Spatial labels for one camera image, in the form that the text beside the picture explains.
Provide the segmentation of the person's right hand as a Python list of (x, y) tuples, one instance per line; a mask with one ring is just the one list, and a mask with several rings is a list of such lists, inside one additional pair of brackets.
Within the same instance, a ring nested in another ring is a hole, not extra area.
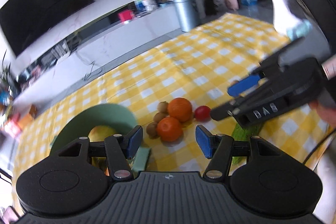
[(335, 128), (335, 55), (322, 64), (327, 82), (318, 98), (309, 103), (319, 117)]

